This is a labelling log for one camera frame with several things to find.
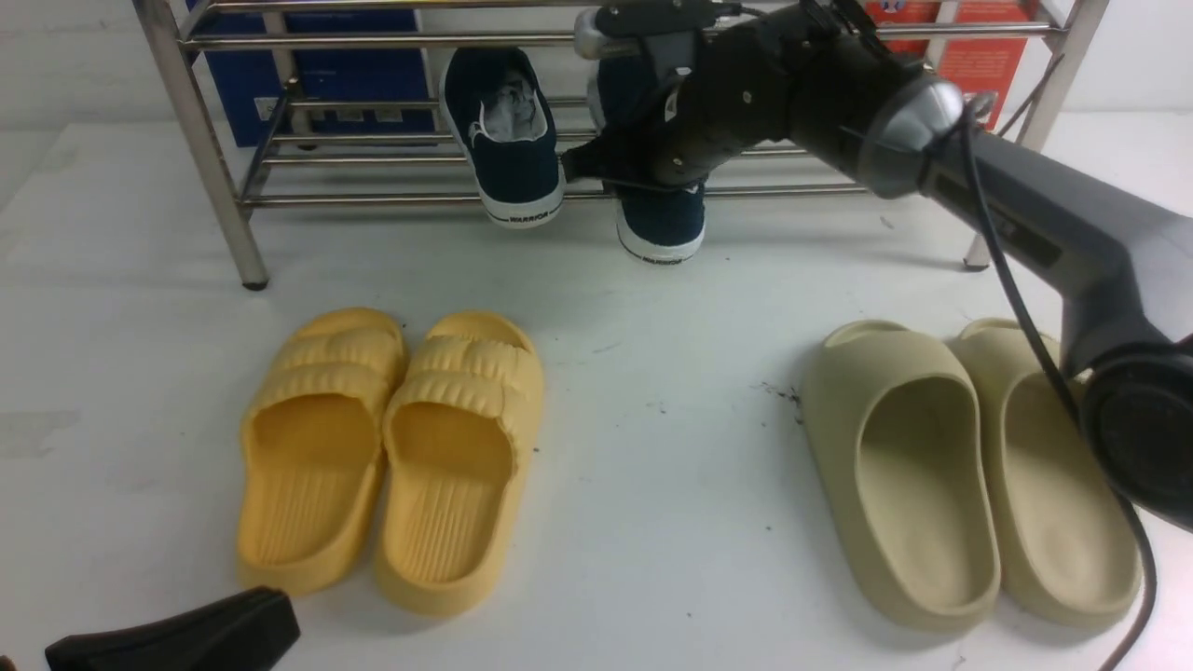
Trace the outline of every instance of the red box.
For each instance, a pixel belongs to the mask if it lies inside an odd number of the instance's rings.
[[[938,20],[941,23],[1028,21],[1036,14],[1036,0],[960,2],[941,11]],[[988,130],[994,130],[1026,45],[1025,38],[952,39],[935,64],[937,73],[957,84],[966,99],[983,91],[993,91],[997,99],[990,115],[982,121]]]

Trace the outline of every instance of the beige slide sandal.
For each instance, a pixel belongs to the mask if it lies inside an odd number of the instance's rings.
[[[999,554],[977,398],[944,343],[889,321],[835,331],[802,388],[804,427],[849,568],[896,623],[973,627]]]
[[[1044,341],[1058,358],[1056,340]],[[1117,622],[1139,591],[1138,546],[1024,332],[1014,321],[984,319],[952,349],[981,401],[1007,591],[1028,611],[1070,627]]]

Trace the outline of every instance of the white wall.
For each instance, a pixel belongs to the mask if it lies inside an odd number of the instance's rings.
[[[4,0],[0,10],[0,128],[74,121],[171,118],[129,0]],[[574,10],[425,12],[428,29],[570,27]],[[1113,0],[1071,110],[1193,110],[1188,0]],[[532,53],[552,94],[583,87],[586,66],[563,50]],[[1016,90],[1031,88],[1046,53],[1033,48]],[[209,92],[210,80],[200,73]]]

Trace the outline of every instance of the black object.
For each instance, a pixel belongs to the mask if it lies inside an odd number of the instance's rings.
[[[290,598],[256,587],[168,620],[67,636],[50,671],[266,671],[298,639]]]
[[[1015,319],[1019,320],[1019,326],[1024,330],[1024,336],[1027,338],[1027,343],[1031,345],[1037,361],[1039,361],[1044,376],[1059,398],[1061,405],[1073,420],[1074,426],[1081,429],[1081,411],[1077,408],[1077,400],[1073,394],[1073,389],[1065,382],[1064,375],[1061,374],[1056,362],[1052,361],[1052,356],[1044,344],[1044,338],[1040,337],[1036,324],[1032,321],[1031,313],[1027,312],[1027,306],[1024,304],[1024,298],[1019,294],[1019,287],[1015,284],[1014,275],[1010,271],[1010,264],[1007,263],[1007,257],[1002,250],[1002,235],[999,233],[990,203],[985,197],[985,189],[982,185],[982,176],[978,172],[977,153],[973,150],[972,137],[979,131],[976,110],[984,104],[978,98],[965,105],[962,119],[958,122],[957,128],[950,133],[950,136],[957,135],[960,138],[965,184],[973,195],[972,201],[977,217],[977,228],[990,250],[990,261],[994,264],[995,270],[997,270],[999,282],[1002,283],[1002,289],[1007,294],[1007,302],[1010,303],[1010,308],[1015,313]],[[1151,614],[1155,611],[1156,591],[1158,587],[1156,579],[1156,555],[1151,548],[1151,541],[1148,538],[1148,530],[1144,529],[1143,521],[1139,519],[1139,513],[1135,510],[1135,505],[1129,498],[1123,495],[1121,492],[1115,492],[1114,499],[1119,504],[1123,516],[1126,518],[1127,527],[1131,528],[1131,533],[1139,544],[1139,559],[1143,564],[1143,601],[1139,604],[1135,621],[1131,622],[1131,628],[1127,629],[1127,633],[1119,641],[1119,645],[1114,647],[1109,657],[1106,658],[1099,671],[1114,671],[1123,659],[1126,658],[1127,653],[1130,653],[1131,648],[1135,647],[1136,641],[1139,640],[1143,630],[1148,627]]]
[[[631,2],[601,7],[596,30],[610,37],[642,38],[654,35],[693,32],[712,27],[722,13],[711,0]]]
[[[606,127],[564,153],[569,180],[672,191],[758,142],[791,140],[879,197],[922,193],[978,230],[988,210],[1007,254],[1064,298],[1061,371],[1093,370],[1081,425],[1107,480],[1193,530],[1193,220],[969,129],[960,90],[888,50],[855,0],[801,0],[737,24],[660,87],[647,99],[674,98],[667,123]]]

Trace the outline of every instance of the navy sneaker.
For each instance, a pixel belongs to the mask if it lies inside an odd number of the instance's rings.
[[[628,122],[654,88],[655,74],[638,56],[606,59],[588,80],[588,109],[596,131]],[[674,98],[668,100],[674,104]],[[657,123],[665,123],[660,112]],[[628,252],[662,265],[692,258],[704,241],[704,183],[684,191],[659,192],[614,186],[617,236]]]
[[[457,49],[439,80],[439,112],[499,226],[533,228],[563,203],[555,119],[521,49]]]

